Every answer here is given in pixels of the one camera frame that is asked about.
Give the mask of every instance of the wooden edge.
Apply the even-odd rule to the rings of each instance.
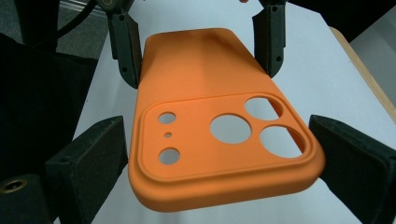
[[[359,73],[363,77],[364,81],[366,81],[367,85],[370,87],[378,101],[384,106],[385,110],[387,110],[390,117],[393,119],[393,122],[396,124],[396,108],[393,105],[392,101],[388,98],[388,96],[382,91],[381,87],[373,78],[373,75],[370,71],[364,66],[364,63],[361,61],[359,56],[356,54],[355,50],[350,47],[347,40],[344,36],[335,28],[330,27],[332,33],[337,38],[340,45],[343,47],[349,59],[353,62],[355,67],[358,69]]]

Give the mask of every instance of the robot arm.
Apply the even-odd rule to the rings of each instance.
[[[96,0],[107,14],[113,59],[119,60],[122,78],[139,85],[142,53],[137,23],[128,15],[134,0]],[[255,58],[274,77],[283,63],[286,0],[260,0],[264,9],[253,17]]]

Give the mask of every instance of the small circular hole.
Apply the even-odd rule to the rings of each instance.
[[[110,5],[113,3],[112,0],[103,0],[102,2],[103,2],[103,4],[105,4],[106,6],[110,6]]]
[[[158,121],[161,124],[170,124],[173,121],[175,121],[175,119],[176,119],[176,115],[170,112],[163,113],[158,117]]]
[[[164,151],[160,153],[159,160],[162,164],[172,165],[178,161],[180,158],[180,154],[174,148],[166,148]]]
[[[11,182],[6,183],[4,186],[0,188],[2,193],[11,193],[22,189],[26,185],[26,180],[13,180]]]

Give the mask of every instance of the white table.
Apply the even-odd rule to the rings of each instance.
[[[224,27],[253,52],[251,17],[259,1],[135,0],[130,11],[139,23],[142,49],[149,35],[176,30]],[[287,4],[285,62],[276,85],[308,123],[312,114],[339,119],[396,148],[396,125],[353,66],[318,13]],[[120,76],[107,37],[75,136],[95,122],[123,115],[129,148],[137,91]],[[93,223],[360,223],[322,180],[280,197],[195,209],[153,212],[134,196],[124,169]]]

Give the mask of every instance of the orange phone case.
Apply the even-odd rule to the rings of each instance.
[[[250,116],[244,104],[254,97],[268,99],[279,118]],[[237,144],[214,137],[209,126],[221,115],[246,121],[250,137]],[[302,155],[265,150],[259,135],[271,126],[287,128]],[[161,162],[170,148],[178,160]],[[129,162],[134,194],[147,208],[175,212],[297,192],[317,180],[324,163],[314,135],[233,32],[148,38]]]

